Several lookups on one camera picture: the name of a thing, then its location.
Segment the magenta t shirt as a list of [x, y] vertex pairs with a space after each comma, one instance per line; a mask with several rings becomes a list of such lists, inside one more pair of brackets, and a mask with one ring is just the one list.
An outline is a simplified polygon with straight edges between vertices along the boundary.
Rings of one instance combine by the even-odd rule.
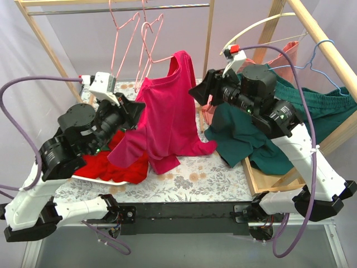
[[146, 78], [136, 101], [145, 103], [136, 130], [126, 131], [108, 155], [111, 164], [127, 168], [143, 154], [158, 175], [179, 166], [179, 156], [205, 156], [215, 141], [202, 142], [196, 126], [196, 108], [189, 90], [196, 86], [191, 56], [174, 53], [166, 77]]

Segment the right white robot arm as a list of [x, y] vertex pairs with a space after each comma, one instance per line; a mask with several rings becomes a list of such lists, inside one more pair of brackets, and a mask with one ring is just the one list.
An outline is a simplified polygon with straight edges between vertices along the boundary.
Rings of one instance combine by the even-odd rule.
[[250, 65], [240, 76], [233, 70], [211, 69], [189, 94], [204, 105], [227, 103], [250, 116], [252, 125], [289, 159], [305, 185], [286, 192], [265, 191], [247, 208], [248, 217], [267, 221], [276, 213], [298, 213], [321, 221], [337, 215], [343, 200], [356, 192], [356, 182], [346, 181], [317, 148], [312, 125], [306, 126], [292, 103], [275, 96], [276, 75], [265, 65]]

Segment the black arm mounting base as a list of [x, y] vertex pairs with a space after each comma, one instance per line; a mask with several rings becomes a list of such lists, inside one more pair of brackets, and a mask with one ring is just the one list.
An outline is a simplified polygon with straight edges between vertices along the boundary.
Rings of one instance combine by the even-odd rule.
[[109, 219], [90, 224], [120, 225], [122, 235], [230, 233], [259, 241], [273, 237], [273, 224], [282, 216], [256, 218], [249, 202], [121, 203]]

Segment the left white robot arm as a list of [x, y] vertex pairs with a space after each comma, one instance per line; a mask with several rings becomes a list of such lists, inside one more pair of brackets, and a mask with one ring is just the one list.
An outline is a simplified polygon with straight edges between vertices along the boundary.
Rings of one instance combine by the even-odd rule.
[[110, 194], [75, 203], [56, 203], [56, 190], [86, 165], [85, 155], [96, 155], [120, 130], [137, 127], [146, 105], [115, 93], [94, 109], [86, 103], [75, 104], [58, 118], [53, 138], [39, 149], [30, 175], [17, 195], [1, 204], [1, 219], [7, 222], [7, 242], [38, 241], [59, 227], [85, 220], [113, 223], [121, 209]]

